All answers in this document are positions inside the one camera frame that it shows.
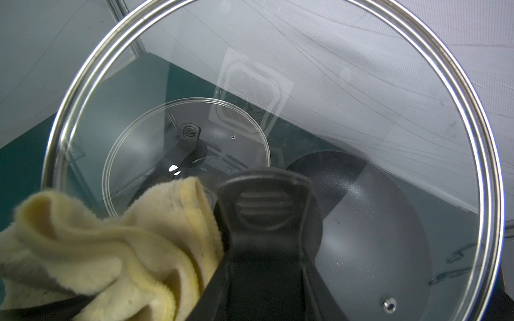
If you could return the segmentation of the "yellow cleaning cloth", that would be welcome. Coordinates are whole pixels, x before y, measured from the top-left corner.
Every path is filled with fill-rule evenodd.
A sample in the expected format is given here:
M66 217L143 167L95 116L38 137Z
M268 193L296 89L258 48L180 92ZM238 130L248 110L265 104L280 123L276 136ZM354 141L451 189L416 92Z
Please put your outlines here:
M28 197L1 232L3 310L75 296L77 320L185 320L224 249L199 179L159 183L118 218L55 190Z

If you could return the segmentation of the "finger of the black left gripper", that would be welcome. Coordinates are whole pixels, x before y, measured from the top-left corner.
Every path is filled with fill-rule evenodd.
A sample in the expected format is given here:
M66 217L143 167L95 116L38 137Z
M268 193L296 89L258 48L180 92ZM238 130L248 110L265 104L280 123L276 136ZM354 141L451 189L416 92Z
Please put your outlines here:
M1 321L70 321L93 299L92 296L77 296L32 308L2 310Z

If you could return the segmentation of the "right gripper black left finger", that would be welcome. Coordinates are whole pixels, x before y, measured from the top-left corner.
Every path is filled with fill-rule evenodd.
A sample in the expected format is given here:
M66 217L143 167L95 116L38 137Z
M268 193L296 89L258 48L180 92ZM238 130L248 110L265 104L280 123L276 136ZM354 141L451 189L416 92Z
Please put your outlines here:
M227 321L230 258L225 255L186 321Z

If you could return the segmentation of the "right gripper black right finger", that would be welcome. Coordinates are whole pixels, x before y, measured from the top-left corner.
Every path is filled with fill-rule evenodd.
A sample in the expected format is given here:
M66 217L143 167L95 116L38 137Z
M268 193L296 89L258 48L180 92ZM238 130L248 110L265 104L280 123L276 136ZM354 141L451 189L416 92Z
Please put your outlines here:
M304 254L304 297L305 320L348 320L307 254Z

